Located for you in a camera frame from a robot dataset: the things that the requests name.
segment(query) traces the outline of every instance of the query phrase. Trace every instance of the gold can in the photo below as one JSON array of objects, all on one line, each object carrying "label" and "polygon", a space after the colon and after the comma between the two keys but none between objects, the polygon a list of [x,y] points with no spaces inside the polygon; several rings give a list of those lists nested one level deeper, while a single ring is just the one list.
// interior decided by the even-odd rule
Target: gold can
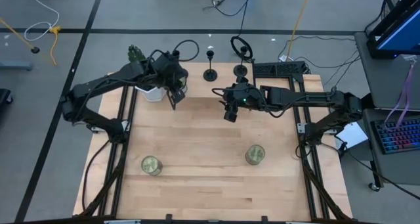
[{"label": "gold can", "polygon": [[159,175],[162,171],[162,163],[154,156],[147,156],[143,158],[142,170],[149,175]]},{"label": "gold can", "polygon": [[245,159],[250,165],[258,165],[265,157],[265,150],[260,145],[253,145],[249,147],[245,153]]}]

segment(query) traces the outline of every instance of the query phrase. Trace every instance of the white cable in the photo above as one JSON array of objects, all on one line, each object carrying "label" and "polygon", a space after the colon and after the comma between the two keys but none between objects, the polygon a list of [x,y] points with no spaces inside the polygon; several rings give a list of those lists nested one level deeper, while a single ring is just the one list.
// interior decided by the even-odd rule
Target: white cable
[{"label": "white cable", "polygon": [[[24,37],[25,37],[25,39],[26,40],[28,40],[28,41],[36,41],[36,40],[38,40],[38,39],[40,39],[40,38],[42,38],[46,33],[48,33],[48,31],[50,31],[50,29],[52,29],[56,24],[57,24],[57,22],[58,22],[58,19],[60,18],[60,13],[58,13],[56,10],[54,10],[54,9],[52,9],[52,8],[50,8],[50,7],[48,7],[48,6],[46,6],[44,3],[42,3],[42,2],[40,2],[39,0],[35,0],[35,1],[37,1],[40,5],[42,5],[43,7],[45,7],[45,8],[47,8],[47,9],[49,9],[49,10],[51,10],[51,11],[54,11],[56,14],[57,14],[57,20],[55,21],[55,23],[54,24],[50,24],[49,22],[46,22],[46,21],[43,21],[43,22],[38,22],[38,23],[36,23],[36,24],[33,24],[33,25],[31,25],[29,28],[27,28],[26,30],[25,30],[25,32],[24,32]],[[30,30],[30,29],[32,29],[33,27],[35,27],[35,26],[37,26],[37,25],[40,25],[40,24],[48,24],[48,29],[47,30],[45,30],[45,32],[43,33],[43,34],[41,34],[40,36],[38,36],[38,37],[36,37],[36,38],[34,38],[34,39],[29,39],[26,35],[28,34],[28,31]]]}]

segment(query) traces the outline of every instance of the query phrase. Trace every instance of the computer monitor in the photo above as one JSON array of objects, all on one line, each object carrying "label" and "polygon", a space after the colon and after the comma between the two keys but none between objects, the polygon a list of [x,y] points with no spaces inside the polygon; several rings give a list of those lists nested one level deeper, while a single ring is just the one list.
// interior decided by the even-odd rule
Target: computer monitor
[{"label": "computer monitor", "polygon": [[400,54],[420,55],[419,31],[420,0],[398,0],[368,35],[367,47],[371,57],[396,58]]}]

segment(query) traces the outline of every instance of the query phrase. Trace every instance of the rgb keyboard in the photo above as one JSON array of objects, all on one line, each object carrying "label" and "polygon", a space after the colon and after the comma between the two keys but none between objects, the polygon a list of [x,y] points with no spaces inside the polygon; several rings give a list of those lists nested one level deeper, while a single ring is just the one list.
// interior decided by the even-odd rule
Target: rgb keyboard
[{"label": "rgb keyboard", "polygon": [[379,146],[383,154],[406,152],[420,149],[420,116],[404,118],[399,128],[397,121],[372,122]]}]

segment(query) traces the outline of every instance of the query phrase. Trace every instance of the wooden table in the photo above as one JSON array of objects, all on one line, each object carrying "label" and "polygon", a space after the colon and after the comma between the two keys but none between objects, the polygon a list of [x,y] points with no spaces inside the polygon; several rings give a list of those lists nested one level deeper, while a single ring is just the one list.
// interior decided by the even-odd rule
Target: wooden table
[{"label": "wooden table", "polygon": [[[275,119],[240,108],[236,123],[228,122],[223,119],[220,98],[211,88],[231,86],[236,80],[232,73],[235,64],[214,63],[219,75],[214,82],[206,82],[202,76],[208,63],[182,66],[189,72],[188,91],[176,111],[166,97],[150,103],[138,94],[117,217],[165,219],[171,213],[173,219],[256,221],[267,215],[270,221],[309,221],[303,169],[295,157],[293,110]],[[247,67],[247,77],[252,79],[251,66]],[[322,91],[320,76],[305,75],[304,84],[307,91]],[[289,87],[285,79],[257,79],[259,85]],[[103,95],[102,115],[117,116],[121,92],[118,89]],[[311,108],[310,115],[317,122],[327,115],[327,109]],[[87,162],[107,139],[105,133],[93,135]],[[323,142],[335,145],[331,135],[324,135]],[[259,165],[250,166],[245,152],[254,144],[264,147],[266,157]],[[110,146],[91,166],[88,203],[103,185],[109,151]],[[140,163],[148,155],[163,163],[157,177],[141,170]],[[326,190],[351,216],[337,153],[319,146],[318,156]],[[313,190],[321,217],[318,193]],[[113,193],[111,188],[106,213],[110,212]],[[74,208],[74,213],[80,212],[81,186]]]}]

